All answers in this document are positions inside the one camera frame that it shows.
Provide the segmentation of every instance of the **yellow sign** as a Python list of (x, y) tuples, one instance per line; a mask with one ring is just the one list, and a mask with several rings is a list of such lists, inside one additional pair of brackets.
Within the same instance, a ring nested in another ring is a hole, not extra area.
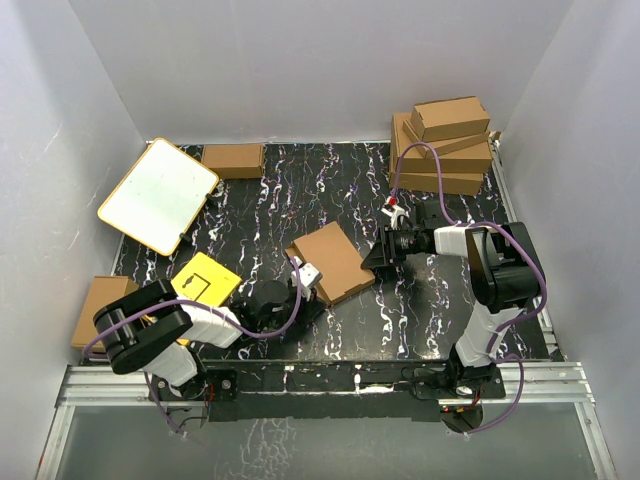
[(219, 307), (242, 279), (214, 259), (198, 252), (171, 280), (176, 292), (196, 302)]

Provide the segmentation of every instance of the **black marble surface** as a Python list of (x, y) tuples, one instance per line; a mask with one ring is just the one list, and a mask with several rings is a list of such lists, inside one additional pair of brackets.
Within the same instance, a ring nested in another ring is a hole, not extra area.
[[(202, 146), (183, 149), (196, 159)], [(283, 249), (304, 234), (337, 221), (363, 257), (372, 242), (380, 207), (389, 194), (389, 144), (267, 145), (262, 179), (222, 181), (182, 244), (163, 257), (125, 238), (117, 275), (139, 285), (172, 278), (199, 251), (244, 279), (250, 293), (258, 280), (285, 281), (291, 268)], [(399, 204), (434, 194), (399, 192)], [(474, 197), (446, 195), (453, 218), (507, 221), (493, 173)], [(472, 309), (466, 261), (416, 255), (395, 271), (377, 274), (365, 291), (328, 309), (304, 332), (220, 350), (200, 345), (203, 359), (286, 359), (308, 361), (445, 359), (462, 334)], [(512, 327), (500, 354), (548, 359), (537, 321)]]

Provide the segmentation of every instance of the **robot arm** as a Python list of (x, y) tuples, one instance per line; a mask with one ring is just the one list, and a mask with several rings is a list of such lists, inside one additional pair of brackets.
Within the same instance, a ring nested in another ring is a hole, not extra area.
[[(322, 274), (297, 257), (292, 261), (299, 266), (300, 274), (301, 306), (296, 322), (306, 323), (325, 308), (315, 290)], [(252, 295), (233, 302), (230, 308), (207, 310), (180, 304), (186, 298), (179, 297), (169, 281), (159, 280), (98, 311), (94, 324), (102, 334), (149, 307), (173, 303), (154, 311), (153, 317), (142, 315), (138, 320), (117, 328), (103, 339), (103, 344), (114, 373), (127, 374), (142, 369), (164, 378), (183, 396), (191, 398), (202, 390), (201, 374), (204, 369), (197, 356), (176, 340), (186, 339), (228, 348), (243, 334), (235, 325), (241, 325), (245, 331), (277, 330), (292, 314), (297, 282), (294, 273), (288, 285), (276, 280), (259, 282), (254, 286)]]
[[(437, 200), (415, 205), (416, 225), (396, 222), (378, 230), (377, 240), (362, 268), (382, 268), (401, 263), (407, 255), (427, 253), (467, 258), (475, 303), (469, 324), (455, 344), (455, 356), (463, 369), (491, 364), (506, 333), (498, 327), (518, 316), (525, 304), (539, 294), (532, 270), (504, 238), (484, 226), (449, 226), (442, 218)], [(531, 256), (540, 262), (524, 224), (503, 225)], [(490, 352), (486, 348), (497, 336)]]

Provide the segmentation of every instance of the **stacked cardboard boxes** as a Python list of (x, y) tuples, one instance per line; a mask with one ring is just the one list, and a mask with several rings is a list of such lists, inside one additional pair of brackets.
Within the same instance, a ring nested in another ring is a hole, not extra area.
[[(393, 187), (398, 157), (411, 144), (428, 142), (438, 154), (445, 193), (476, 195), (493, 160), (489, 148), (489, 115), (476, 97), (417, 104), (411, 113), (396, 113), (391, 126), (389, 183)], [(438, 191), (432, 152), (416, 147), (404, 157), (398, 187)]]

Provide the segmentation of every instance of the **cable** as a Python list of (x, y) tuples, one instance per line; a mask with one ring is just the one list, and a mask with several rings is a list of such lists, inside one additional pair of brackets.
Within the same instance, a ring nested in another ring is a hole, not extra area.
[[(447, 212), (447, 207), (444, 203), (444, 190), (442, 188), (442, 168), (440, 166), (440, 157), (438, 156), (438, 152), (436, 152), (435, 149), (426, 142), (412, 143), (411, 145), (409, 145), (407, 148), (404, 149), (404, 152), (402, 152), (402, 154), (398, 158), (398, 164), (396, 165), (396, 180), (394, 182), (393, 190), (391, 191), (391, 197), (394, 199), (396, 198), (396, 195), (398, 192), (398, 182), (400, 180), (400, 172), (402, 171), (402, 161), (404, 160), (405, 155), (409, 152), (409, 150), (418, 146), (423, 146), (428, 148), (433, 154), (433, 159), (436, 162), (436, 171), (438, 173), (438, 198), (440, 200), (440, 209), (442, 210), (442, 215), (444, 216), (445, 220), (449, 223), (449, 225), (461, 226), (461, 227), (467, 226), (467, 224), (463, 224), (461, 222), (456, 222), (455, 220), (453, 220), (449, 216), (449, 213)], [(516, 249), (516, 251), (520, 254), (520, 256), (525, 261), (525, 263), (529, 266), (529, 268), (531, 268), (531, 270), (533, 271), (533, 274), (536, 277), (536, 280), (538, 281), (538, 284), (540, 285), (540, 304), (538, 305), (538, 307), (532, 310), (531, 312), (528, 312), (524, 315), (518, 315), (517, 317), (504, 322), (503, 324), (499, 325), (496, 330), (498, 332), (501, 332), (505, 328), (510, 327), (511, 325), (524, 322), (531, 318), (536, 318), (538, 314), (542, 311), (542, 309), (545, 307), (545, 305), (547, 304), (547, 284), (538, 266), (527, 254), (527, 252), (524, 251), (524, 249), (520, 246), (520, 244), (500, 225), (497, 225), (493, 222), (486, 222), (486, 221), (473, 223), (472, 225), (478, 226), (478, 227), (489, 227), (496, 230), (500, 235), (502, 235), (511, 244), (511, 246), (513, 246), (513, 248)], [(494, 333), (491, 339), (489, 340), (489, 343), (487, 345), (487, 350), (486, 350), (488, 354), (491, 354), (491, 350), (493, 349), (493, 346), (495, 345), (497, 338), (498, 338), (497, 333)], [(524, 389), (524, 365), (522, 363), (522, 359), (514, 353), (508, 354), (502, 360), (499, 360), (497, 358), (492, 358), (492, 357), (489, 357), (489, 358), (496, 365), (505, 363), (508, 360), (515, 360), (518, 362), (518, 367), (520, 368), (520, 381), (518, 383), (518, 392), (516, 393), (516, 397), (513, 400), (513, 403), (500, 416), (498, 416), (496, 419), (492, 420), (491, 422), (487, 423), (486, 425), (481, 425), (478, 428), (469, 430), (468, 432), (466, 432), (467, 434), (482, 432), (484, 430), (487, 430), (491, 427), (496, 426), (497, 424), (505, 420), (509, 415), (511, 415), (511, 413), (518, 406), (518, 402), (520, 402), (520, 398), (522, 397), (522, 391)]]
[(147, 382), (147, 387), (149, 387), (149, 393), (151, 394), (151, 398), (153, 399), (156, 406), (158, 407), (158, 410), (160, 410), (160, 413), (162, 413), (162, 416), (167, 420), (167, 423), (171, 426), (171, 428), (173, 428), (173, 431), (175, 433), (179, 433), (183, 436), (186, 436), (187, 432), (182, 429), (182, 425), (178, 425), (173, 420), (173, 418), (171, 418), (171, 416), (167, 413), (167, 411), (164, 409), (164, 407), (162, 406), (162, 403), (160, 403), (158, 394), (155, 388), (153, 388), (153, 385), (151, 385), (151, 380), (149, 379), (149, 374), (147, 372), (144, 372), (144, 381)]
[(208, 310), (209, 312), (213, 313), (214, 315), (217, 315), (218, 317), (220, 317), (222, 320), (227, 322), (229, 325), (232, 325), (233, 327), (237, 328), (238, 330), (240, 330), (245, 335), (247, 335), (249, 337), (252, 337), (252, 338), (256, 338), (256, 339), (262, 340), (262, 339), (267, 339), (267, 338), (278, 337), (278, 336), (282, 335), (293, 324), (293, 322), (296, 319), (296, 316), (298, 315), (298, 310), (300, 309), (300, 302), (302, 301), (302, 281), (300, 279), (300, 268), (298, 267), (296, 262), (291, 261), (291, 259), (289, 259), (289, 261), (291, 262), (291, 265), (293, 266), (293, 269), (294, 269), (294, 271), (296, 273), (296, 280), (297, 280), (297, 282), (296, 282), (297, 283), (297, 285), (296, 285), (296, 302), (295, 302), (295, 305), (293, 306), (293, 311), (291, 312), (291, 316), (289, 317), (287, 322), (281, 328), (279, 328), (278, 330), (276, 330), (274, 332), (266, 332), (266, 333), (252, 332), (252, 331), (247, 330), (246, 328), (244, 328), (238, 322), (236, 322), (234, 320), (231, 320), (230, 318), (227, 318), (227, 316), (225, 314), (215, 310), (213, 307), (211, 307), (209, 305), (205, 305), (204, 303), (196, 302), (194, 300), (189, 300), (189, 299), (186, 299), (186, 298), (184, 298), (184, 299), (175, 299), (175, 300), (168, 300), (166, 302), (161, 302), (161, 303), (153, 305), (153, 306), (151, 306), (149, 308), (145, 308), (144, 310), (141, 310), (141, 311), (139, 311), (137, 313), (134, 313), (133, 315), (129, 315), (124, 320), (122, 320), (122, 321), (110, 326), (109, 328), (104, 330), (97, 337), (95, 337), (93, 340), (91, 340), (89, 343), (87, 343), (85, 345), (85, 347), (82, 349), (82, 355), (84, 357), (86, 357), (86, 358), (100, 358), (100, 359), (105, 358), (104, 355), (91, 353), (91, 348), (96, 343), (98, 343), (99, 341), (105, 339), (106, 337), (108, 337), (109, 335), (114, 333), (119, 328), (122, 328), (125, 325), (128, 325), (131, 322), (134, 322), (134, 321), (138, 320), (140, 317), (142, 317), (144, 315), (149, 315), (150, 313), (153, 313), (153, 312), (155, 312), (157, 310), (161, 310), (163, 308), (170, 307), (170, 306), (173, 306), (173, 305), (189, 305), (191, 307), (200, 308), (202, 310)]

